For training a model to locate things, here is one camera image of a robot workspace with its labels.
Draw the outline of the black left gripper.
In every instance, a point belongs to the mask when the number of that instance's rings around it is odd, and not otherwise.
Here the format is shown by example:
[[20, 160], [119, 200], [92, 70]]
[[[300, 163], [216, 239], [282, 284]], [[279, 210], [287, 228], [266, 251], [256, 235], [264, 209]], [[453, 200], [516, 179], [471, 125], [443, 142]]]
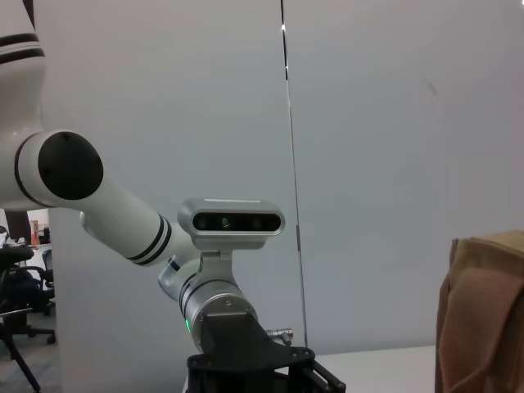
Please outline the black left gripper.
[[250, 314], [202, 322], [202, 353], [187, 359], [188, 392], [346, 391], [311, 349], [277, 343]]

